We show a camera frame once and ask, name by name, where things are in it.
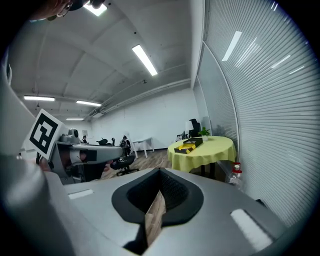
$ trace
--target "white table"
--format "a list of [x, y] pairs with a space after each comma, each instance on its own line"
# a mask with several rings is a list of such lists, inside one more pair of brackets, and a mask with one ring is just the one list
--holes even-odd
[[135, 143], [142, 143], [145, 158], [148, 158], [147, 145], [149, 145], [152, 148], [152, 151], [155, 152], [154, 144], [152, 142], [152, 138], [151, 137], [144, 138], [144, 139], [136, 139], [136, 140], [132, 141], [133, 150], [134, 150], [134, 153], [135, 153], [135, 158], [138, 158], [138, 154], [137, 154], [137, 149], [135, 147]]

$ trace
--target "black opening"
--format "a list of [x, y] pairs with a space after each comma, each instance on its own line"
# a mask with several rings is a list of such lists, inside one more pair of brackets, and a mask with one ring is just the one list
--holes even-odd
[[147, 249], [145, 214], [159, 191], [166, 208], [162, 227], [188, 222], [204, 202], [204, 195], [197, 185], [164, 168], [156, 168], [119, 187], [112, 194], [112, 205], [125, 221], [140, 225], [136, 239], [125, 246], [136, 254], [141, 255]]

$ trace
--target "potted plant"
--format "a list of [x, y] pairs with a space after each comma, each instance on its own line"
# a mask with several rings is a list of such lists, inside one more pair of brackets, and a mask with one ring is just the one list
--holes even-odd
[[199, 135], [202, 136], [203, 141], [208, 140], [208, 135], [210, 135], [209, 129], [207, 130], [206, 127], [202, 127], [202, 130], [198, 132]]

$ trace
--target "fluorescent light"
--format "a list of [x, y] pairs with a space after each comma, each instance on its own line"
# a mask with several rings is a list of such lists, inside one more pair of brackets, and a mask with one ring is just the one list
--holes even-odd
[[284, 57], [282, 60], [280, 60], [279, 62], [277, 62], [276, 64], [272, 65], [271, 68], [274, 69], [276, 66], [278, 66], [279, 64], [281, 64], [282, 62], [284, 62], [285, 60], [289, 59], [291, 57], [291, 55], [288, 55], [286, 57]]
[[299, 67], [298, 69], [296, 69], [295, 71], [292, 71], [291, 73], [289, 73], [289, 75], [296, 73], [299, 70], [302, 70], [305, 66]]
[[152, 65], [150, 59], [148, 58], [148, 56], [146, 55], [145, 51], [142, 49], [140, 44], [133, 47], [132, 50], [138, 56], [138, 58], [142, 61], [145, 67], [149, 70], [152, 76], [158, 74], [157, 71], [155, 70], [155, 67]]
[[74, 120], [74, 121], [78, 120], [78, 121], [82, 121], [83, 118], [67, 118], [66, 120]]
[[54, 97], [38, 97], [38, 96], [24, 96], [27, 101], [48, 101], [54, 102], [56, 99]]
[[237, 42], [239, 41], [239, 38], [241, 36], [242, 32], [240, 31], [236, 31], [233, 35], [233, 38], [231, 40], [231, 43], [228, 47], [228, 50], [226, 50], [225, 55], [222, 59], [222, 61], [227, 61], [231, 55], [231, 53], [233, 52], [234, 48], [236, 47]]
[[84, 104], [84, 105], [91, 105], [91, 106], [96, 106], [96, 107], [101, 106], [101, 104], [99, 104], [99, 103], [87, 102], [87, 101], [82, 101], [82, 100], [77, 100], [76, 103]]
[[92, 7], [92, 5], [89, 5], [88, 1], [83, 7], [92, 12], [96, 16], [100, 16], [102, 13], [104, 13], [107, 10], [107, 7], [104, 4], [101, 4], [99, 9], [95, 9]]

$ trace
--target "desk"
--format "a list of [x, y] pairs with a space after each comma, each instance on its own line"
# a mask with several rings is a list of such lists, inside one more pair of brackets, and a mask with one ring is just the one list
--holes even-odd
[[152, 138], [151, 137], [143, 138], [143, 139], [136, 139], [136, 140], [132, 141], [133, 150], [134, 150], [134, 153], [135, 153], [135, 158], [138, 158], [138, 154], [137, 154], [137, 150], [136, 150], [136, 147], [135, 147], [135, 143], [142, 143], [145, 158], [148, 158], [147, 145], [150, 145], [150, 147], [152, 148], [152, 151], [155, 152], [154, 144], [152, 142]]
[[210, 169], [214, 172], [215, 162], [223, 160], [234, 162], [237, 156], [233, 141], [227, 137], [208, 136], [208, 141], [204, 141], [189, 154], [176, 153], [175, 148], [182, 145], [184, 141], [185, 139], [177, 141], [168, 147], [172, 169], [189, 173], [191, 169], [201, 166], [201, 172], [204, 174], [205, 165], [211, 164]]

